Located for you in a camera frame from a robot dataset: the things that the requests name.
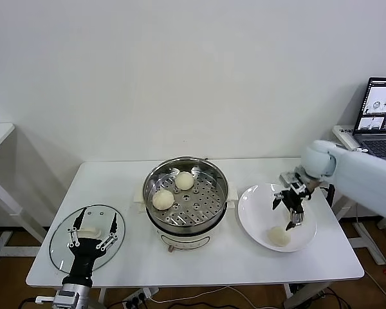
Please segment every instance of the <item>white side table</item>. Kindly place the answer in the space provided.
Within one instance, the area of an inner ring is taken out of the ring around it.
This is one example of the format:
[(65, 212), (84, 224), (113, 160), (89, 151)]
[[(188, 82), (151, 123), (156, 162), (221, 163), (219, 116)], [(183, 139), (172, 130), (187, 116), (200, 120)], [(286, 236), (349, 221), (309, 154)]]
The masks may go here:
[[(14, 130), (13, 124), (0, 124), (0, 145)], [(42, 243), (46, 236), (46, 230), (30, 216), (0, 185), (0, 200), (4, 202), (3, 209), (27, 230), (35, 239)], [(6, 231), (0, 237), (0, 257), (1, 256), (36, 256), (39, 247), (6, 247), (12, 232)]]
[[(337, 139), (346, 147), (347, 150), (355, 151), (362, 150), (359, 143), (353, 138), (353, 127), (354, 126), (334, 126), (332, 132), (335, 134)], [(334, 209), (337, 209), (335, 215), (338, 220), (349, 211), (353, 206), (357, 206), (357, 203), (349, 198), (343, 196), (339, 201), (336, 202)], [(367, 248), (371, 256), (377, 265), (385, 265), (386, 262), (380, 254), (379, 248), (375, 245), (375, 242), (371, 238), (370, 234), (366, 231), (363, 223), (353, 223), (354, 229), (357, 231), (360, 237), (350, 238), (350, 244), (353, 248)], [(379, 229), (386, 229), (386, 219), (382, 219), (378, 223)]]
[[(300, 158), (212, 160), (235, 183), (239, 194), (257, 183), (277, 183)], [(51, 262), (49, 245), (59, 224), (72, 212), (94, 204), (114, 207), (124, 218), (126, 235), (115, 256), (93, 272), (95, 288), (154, 286), (222, 286), (306, 283), (289, 295), (292, 309), (332, 281), (356, 279), (363, 268), (322, 192), (309, 201), (317, 220), (317, 234), (303, 250), (291, 254), (257, 244), (227, 209), (204, 247), (170, 253), (145, 211), (134, 201), (140, 182), (161, 162), (88, 162), (80, 166), (49, 233), (26, 278), (31, 286), (58, 287), (66, 273)]]

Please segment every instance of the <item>laptop keyboard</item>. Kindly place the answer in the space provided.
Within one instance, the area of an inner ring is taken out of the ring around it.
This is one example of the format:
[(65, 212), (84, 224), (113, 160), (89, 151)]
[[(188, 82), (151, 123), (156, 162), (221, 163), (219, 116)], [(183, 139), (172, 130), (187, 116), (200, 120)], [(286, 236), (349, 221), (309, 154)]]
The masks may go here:
[(374, 152), (380, 158), (386, 157), (386, 140), (364, 140), (367, 148)]

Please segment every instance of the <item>stainless steel steamer basket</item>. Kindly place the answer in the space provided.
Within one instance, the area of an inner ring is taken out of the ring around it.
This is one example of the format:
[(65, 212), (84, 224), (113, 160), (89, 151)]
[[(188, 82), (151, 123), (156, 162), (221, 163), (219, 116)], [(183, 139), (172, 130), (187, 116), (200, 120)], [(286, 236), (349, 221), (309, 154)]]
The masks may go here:
[[(194, 185), (180, 190), (175, 185), (180, 172), (190, 172)], [(152, 197), (159, 190), (173, 193), (171, 208), (159, 211)], [(220, 169), (207, 160), (182, 156), (164, 161), (146, 177), (143, 200), (150, 220), (160, 230), (173, 236), (196, 236), (215, 227), (227, 208), (228, 184)]]

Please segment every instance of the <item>steamed bun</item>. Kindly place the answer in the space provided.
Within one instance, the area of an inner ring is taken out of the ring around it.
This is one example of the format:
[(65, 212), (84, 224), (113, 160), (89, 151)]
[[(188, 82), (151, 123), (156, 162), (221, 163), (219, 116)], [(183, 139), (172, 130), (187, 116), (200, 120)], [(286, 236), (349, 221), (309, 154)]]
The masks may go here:
[(290, 242), (290, 233), (283, 227), (272, 227), (268, 232), (268, 237), (274, 245), (279, 247), (285, 247)]
[(164, 211), (172, 207), (174, 202), (173, 194), (168, 190), (160, 190), (153, 195), (153, 206), (159, 211)]
[(193, 175), (189, 172), (180, 172), (176, 176), (176, 187), (180, 190), (189, 190), (191, 187), (193, 187), (194, 184), (194, 178)]

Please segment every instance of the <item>laptop screen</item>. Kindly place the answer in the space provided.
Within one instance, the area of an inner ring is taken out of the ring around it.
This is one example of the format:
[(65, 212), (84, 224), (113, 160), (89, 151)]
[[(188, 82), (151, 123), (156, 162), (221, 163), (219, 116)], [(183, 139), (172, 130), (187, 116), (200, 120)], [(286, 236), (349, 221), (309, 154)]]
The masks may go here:
[(386, 77), (371, 77), (354, 133), (386, 133)]

